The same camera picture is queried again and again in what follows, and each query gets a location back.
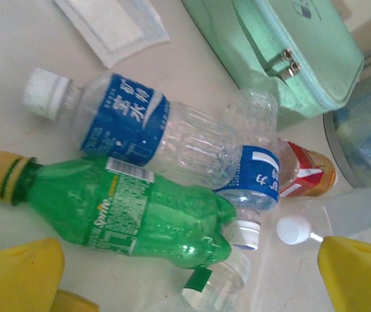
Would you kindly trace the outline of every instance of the bottle cap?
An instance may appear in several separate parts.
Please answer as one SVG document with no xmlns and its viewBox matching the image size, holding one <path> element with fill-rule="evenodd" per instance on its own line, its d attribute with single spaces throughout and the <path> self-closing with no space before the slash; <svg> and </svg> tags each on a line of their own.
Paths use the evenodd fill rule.
<svg viewBox="0 0 371 312">
<path fill-rule="evenodd" d="M 277 222 L 277 233 L 283 242 L 295 245 L 310 237 L 311 227 L 302 216 L 286 216 Z"/>
<path fill-rule="evenodd" d="M 0 151 L 0 201 L 12 203 L 15 185 L 26 164 L 34 158 Z"/>
<path fill-rule="evenodd" d="M 232 252 L 230 253 L 229 257 L 223 261 L 223 264 L 236 271 L 236 273 L 238 273 L 242 278 L 244 284 L 247 282 L 249 273 L 251 272 L 251 262 L 239 250 L 239 248 L 232 246 Z"/>
<path fill-rule="evenodd" d="M 23 94 L 23 103 L 39 116 L 55 120 L 72 80 L 37 68 L 29 79 Z"/>
<path fill-rule="evenodd" d="M 257 250 L 260 228 L 261 225 L 258 222 L 235 220 L 224 228 L 223 236 L 230 244 L 238 248 Z"/>
</svg>

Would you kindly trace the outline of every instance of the green tag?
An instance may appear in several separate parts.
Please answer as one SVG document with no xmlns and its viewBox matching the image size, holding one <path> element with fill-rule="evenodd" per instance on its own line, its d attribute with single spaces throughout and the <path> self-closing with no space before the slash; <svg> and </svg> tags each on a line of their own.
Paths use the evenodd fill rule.
<svg viewBox="0 0 371 312">
<path fill-rule="evenodd" d="M 154 174 L 112 158 L 106 169 L 84 245 L 128 255 L 141 228 Z"/>
<path fill-rule="evenodd" d="M 193 289 L 194 291 L 201 293 L 204 286 L 206 286 L 209 277 L 212 275 L 212 272 L 213 271 L 208 268 L 199 268 L 195 270 L 183 288 Z"/>
</svg>

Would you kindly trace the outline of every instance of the bottle neck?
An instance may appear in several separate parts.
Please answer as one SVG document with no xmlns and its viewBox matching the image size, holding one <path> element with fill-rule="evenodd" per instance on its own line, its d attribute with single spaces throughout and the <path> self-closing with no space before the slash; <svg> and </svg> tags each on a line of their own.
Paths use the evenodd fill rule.
<svg viewBox="0 0 371 312">
<path fill-rule="evenodd" d="M 60 111 L 57 119 L 73 120 L 79 104 L 81 88 L 74 86 L 73 83 L 68 87 L 65 95 L 62 97 Z"/>
<path fill-rule="evenodd" d="M 25 168 L 22 170 L 18 181 L 16 182 L 13 196 L 12 196 L 12 205 L 16 206 L 20 203 L 27 201 L 27 195 L 31 187 L 34 185 L 36 176 L 38 174 L 39 169 L 43 166 L 41 164 L 37 164 L 34 161 L 30 161 L 27 163 Z"/>
</svg>

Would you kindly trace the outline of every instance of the zipper pull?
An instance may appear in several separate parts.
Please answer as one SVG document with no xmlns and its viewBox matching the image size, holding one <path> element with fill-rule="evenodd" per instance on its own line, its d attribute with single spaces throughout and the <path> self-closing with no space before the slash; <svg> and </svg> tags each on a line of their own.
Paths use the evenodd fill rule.
<svg viewBox="0 0 371 312">
<path fill-rule="evenodd" d="M 285 49 L 281 54 L 277 55 L 275 58 L 272 59 L 271 62 L 269 62 L 268 68 L 266 68 L 265 71 L 268 74 L 268 71 L 270 72 L 272 70 L 272 67 L 281 62 L 289 60 L 292 60 L 292 52 L 290 49 Z"/>
<path fill-rule="evenodd" d="M 297 75 L 300 70 L 301 70 L 300 64 L 298 64 L 297 62 L 294 62 L 292 60 L 289 67 L 287 67 L 285 70 L 279 72 L 276 77 L 285 81 L 288 78 L 292 78 L 295 75 Z"/>
</svg>

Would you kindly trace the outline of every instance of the yellow object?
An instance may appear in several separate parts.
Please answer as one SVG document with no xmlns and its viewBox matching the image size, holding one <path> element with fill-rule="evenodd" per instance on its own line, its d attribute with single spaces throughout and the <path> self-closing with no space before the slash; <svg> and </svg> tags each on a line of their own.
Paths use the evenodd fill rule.
<svg viewBox="0 0 371 312">
<path fill-rule="evenodd" d="M 33 158 L 0 151 L 0 201 L 12 203 L 13 191 L 25 165 Z"/>
<path fill-rule="evenodd" d="M 0 250 L 0 311 L 48 312 L 63 270 L 57 239 Z"/>
<path fill-rule="evenodd" d="M 99 306 L 72 292 L 58 290 L 50 312 L 99 312 Z"/>
<path fill-rule="evenodd" d="M 318 266 L 336 312 L 371 312 L 371 244 L 326 237 Z"/>
</svg>

